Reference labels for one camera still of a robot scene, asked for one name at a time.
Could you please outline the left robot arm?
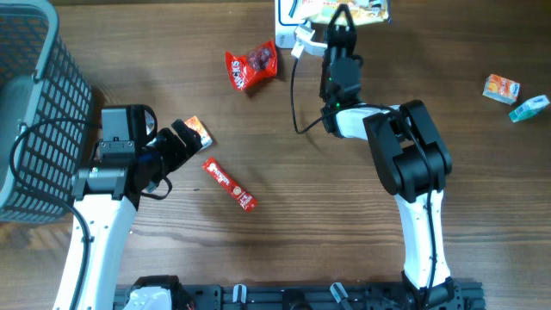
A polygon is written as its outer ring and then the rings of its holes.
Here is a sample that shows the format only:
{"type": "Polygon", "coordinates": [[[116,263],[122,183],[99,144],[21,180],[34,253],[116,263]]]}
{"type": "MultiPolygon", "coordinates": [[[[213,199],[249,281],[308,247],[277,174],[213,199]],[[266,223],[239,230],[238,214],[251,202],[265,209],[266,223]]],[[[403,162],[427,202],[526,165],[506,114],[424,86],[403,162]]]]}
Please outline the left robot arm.
{"type": "Polygon", "coordinates": [[[99,159],[73,180],[71,242],[54,302],[57,309],[110,309],[121,257],[139,201],[202,148],[182,120],[158,128],[146,105],[102,110],[99,159]]]}

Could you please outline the teal small box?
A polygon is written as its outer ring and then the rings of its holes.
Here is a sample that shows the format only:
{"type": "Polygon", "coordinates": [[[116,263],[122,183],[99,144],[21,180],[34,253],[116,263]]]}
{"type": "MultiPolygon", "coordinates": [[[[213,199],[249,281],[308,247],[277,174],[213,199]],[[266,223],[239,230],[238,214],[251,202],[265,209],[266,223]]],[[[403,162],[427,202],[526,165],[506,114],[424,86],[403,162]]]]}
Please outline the teal small box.
{"type": "Polygon", "coordinates": [[[535,96],[509,113],[509,117],[513,123],[524,121],[539,114],[550,104],[549,99],[545,95],[535,96]]]}

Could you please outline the white cream snack bag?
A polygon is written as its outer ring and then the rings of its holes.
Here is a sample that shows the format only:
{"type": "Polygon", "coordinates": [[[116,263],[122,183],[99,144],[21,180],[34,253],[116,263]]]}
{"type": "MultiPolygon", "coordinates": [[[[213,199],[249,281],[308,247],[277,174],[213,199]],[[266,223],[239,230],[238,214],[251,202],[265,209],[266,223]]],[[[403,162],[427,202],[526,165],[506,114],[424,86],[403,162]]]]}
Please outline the white cream snack bag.
{"type": "Polygon", "coordinates": [[[355,26],[384,22],[390,15],[388,0],[294,0],[288,16],[329,25],[341,4],[348,7],[355,26]]]}

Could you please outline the red stick sachet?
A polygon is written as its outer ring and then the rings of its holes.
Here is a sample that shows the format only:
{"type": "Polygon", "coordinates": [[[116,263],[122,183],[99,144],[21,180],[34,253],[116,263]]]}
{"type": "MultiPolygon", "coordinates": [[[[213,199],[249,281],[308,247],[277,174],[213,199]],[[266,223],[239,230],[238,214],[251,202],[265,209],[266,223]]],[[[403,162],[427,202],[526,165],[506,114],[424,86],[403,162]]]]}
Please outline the red stick sachet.
{"type": "Polygon", "coordinates": [[[207,159],[203,165],[209,176],[211,176],[245,212],[251,212],[257,205],[257,199],[244,187],[238,184],[221,167],[220,163],[213,157],[207,159]]]}

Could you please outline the red candy bag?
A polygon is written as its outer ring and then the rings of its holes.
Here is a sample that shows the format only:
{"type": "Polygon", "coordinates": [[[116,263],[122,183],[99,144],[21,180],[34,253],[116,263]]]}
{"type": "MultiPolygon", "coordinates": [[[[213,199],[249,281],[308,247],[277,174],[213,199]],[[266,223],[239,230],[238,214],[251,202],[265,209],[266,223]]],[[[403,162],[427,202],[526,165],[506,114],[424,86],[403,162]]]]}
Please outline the red candy bag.
{"type": "Polygon", "coordinates": [[[276,44],[273,40],[268,40],[240,56],[226,52],[225,64],[232,87],[238,91],[248,90],[261,81],[277,75],[276,44]]]}

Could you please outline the orange small box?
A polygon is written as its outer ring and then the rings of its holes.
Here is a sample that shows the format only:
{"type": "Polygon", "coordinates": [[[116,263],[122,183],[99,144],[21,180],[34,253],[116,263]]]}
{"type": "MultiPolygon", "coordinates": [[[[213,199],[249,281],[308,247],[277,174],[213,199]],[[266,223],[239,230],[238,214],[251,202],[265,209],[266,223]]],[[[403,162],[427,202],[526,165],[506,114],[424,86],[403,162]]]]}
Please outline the orange small box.
{"type": "Polygon", "coordinates": [[[491,74],[485,82],[482,95],[495,101],[512,105],[517,101],[521,84],[505,77],[491,74]]]}
{"type": "Polygon", "coordinates": [[[200,135],[202,150],[209,148],[213,144],[211,135],[196,115],[187,119],[184,123],[200,135]]]}

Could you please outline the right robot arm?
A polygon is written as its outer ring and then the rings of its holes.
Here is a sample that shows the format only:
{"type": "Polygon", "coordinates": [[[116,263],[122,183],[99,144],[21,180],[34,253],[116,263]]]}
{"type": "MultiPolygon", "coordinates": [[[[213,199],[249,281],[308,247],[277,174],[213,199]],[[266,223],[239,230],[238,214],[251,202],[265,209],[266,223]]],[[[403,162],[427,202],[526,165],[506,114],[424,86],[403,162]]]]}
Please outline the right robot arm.
{"type": "Polygon", "coordinates": [[[406,309],[437,309],[456,297],[443,250],[442,202],[452,159],[420,100],[397,108],[361,101],[362,58],[355,54],[356,27],[346,4],[337,7],[324,33],[320,96],[325,128],[338,137],[369,143],[383,188],[399,208],[406,258],[402,271],[406,309]]]}

